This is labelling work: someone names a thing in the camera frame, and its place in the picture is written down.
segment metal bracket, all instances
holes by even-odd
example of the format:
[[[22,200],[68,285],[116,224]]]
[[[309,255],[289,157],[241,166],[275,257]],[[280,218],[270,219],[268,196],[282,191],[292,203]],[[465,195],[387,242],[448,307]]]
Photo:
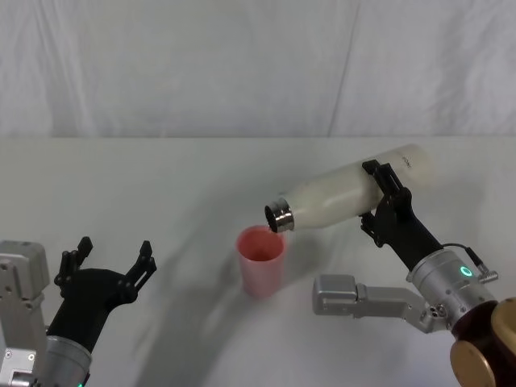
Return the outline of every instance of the metal bracket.
[[[47,336],[41,302],[48,282],[43,246],[0,243],[0,322],[6,345],[0,348],[0,386],[29,380],[43,367]]]
[[[401,318],[423,333],[446,330],[445,316],[406,288],[368,287],[354,276],[322,275],[314,282],[316,314]]]

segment cable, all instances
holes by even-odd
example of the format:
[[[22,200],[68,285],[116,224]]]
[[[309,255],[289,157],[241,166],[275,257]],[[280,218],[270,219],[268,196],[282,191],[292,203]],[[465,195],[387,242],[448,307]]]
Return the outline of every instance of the cable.
[[[478,268],[482,265],[484,265],[484,262],[482,262],[481,258],[473,251],[472,248],[469,248],[468,246],[464,246],[460,243],[445,243],[443,247],[450,247],[453,246],[455,248],[463,248],[466,251],[466,254],[468,254],[469,258],[473,261],[475,266]]]

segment white bottle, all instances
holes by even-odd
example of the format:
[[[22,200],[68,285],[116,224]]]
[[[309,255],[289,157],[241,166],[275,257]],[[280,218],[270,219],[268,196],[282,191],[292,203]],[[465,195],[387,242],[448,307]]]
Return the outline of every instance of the white bottle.
[[[418,145],[410,144],[368,157],[306,181],[266,206],[265,215],[271,230],[327,227],[376,208],[381,191],[362,169],[363,161],[372,159],[380,164],[391,164],[409,189],[429,185],[433,177],[430,157]]]

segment green indicator light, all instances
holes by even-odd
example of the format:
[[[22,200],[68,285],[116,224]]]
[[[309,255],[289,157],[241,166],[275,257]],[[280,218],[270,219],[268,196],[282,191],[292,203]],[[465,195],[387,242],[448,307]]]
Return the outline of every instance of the green indicator light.
[[[473,273],[471,270],[469,270],[467,267],[462,266],[460,268],[460,272],[463,273],[466,277],[472,277]]]

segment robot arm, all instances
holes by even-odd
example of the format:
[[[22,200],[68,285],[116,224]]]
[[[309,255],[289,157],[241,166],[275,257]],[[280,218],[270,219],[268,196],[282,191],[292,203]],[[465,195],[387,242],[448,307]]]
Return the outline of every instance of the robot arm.
[[[348,275],[315,280],[316,314],[394,317],[424,333],[449,330],[456,337],[451,366],[464,387],[516,385],[516,299],[498,303],[484,283],[498,278],[470,248],[476,276],[415,217],[411,193],[389,164],[363,163],[383,198],[376,213],[362,214],[361,228],[380,248],[388,244],[409,270],[421,297],[403,288],[374,288]]]
[[[48,266],[41,245],[0,243],[0,321],[6,344],[0,387],[78,387],[89,378],[91,352],[109,313],[132,303],[156,271],[148,241],[127,274],[81,269],[93,248],[84,237],[63,252],[54,282],[64,301],[45,333],[41,314]]]

